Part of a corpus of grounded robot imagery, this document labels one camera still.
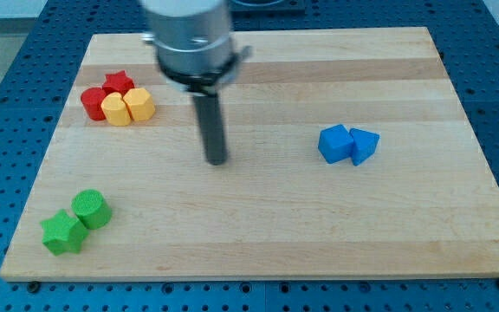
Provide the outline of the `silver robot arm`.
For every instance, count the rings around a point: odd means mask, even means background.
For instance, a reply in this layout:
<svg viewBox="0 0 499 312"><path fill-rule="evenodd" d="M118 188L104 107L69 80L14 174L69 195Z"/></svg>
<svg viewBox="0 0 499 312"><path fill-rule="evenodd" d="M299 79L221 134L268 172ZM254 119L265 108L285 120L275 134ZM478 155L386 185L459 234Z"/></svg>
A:
<svg viewBox="0 0 499 312"><path fill-rule="evenodd" d="M141 3L161 73L175 88L214 96L238 76L252 48L236 49L225 0L144 0Z"/></svg>

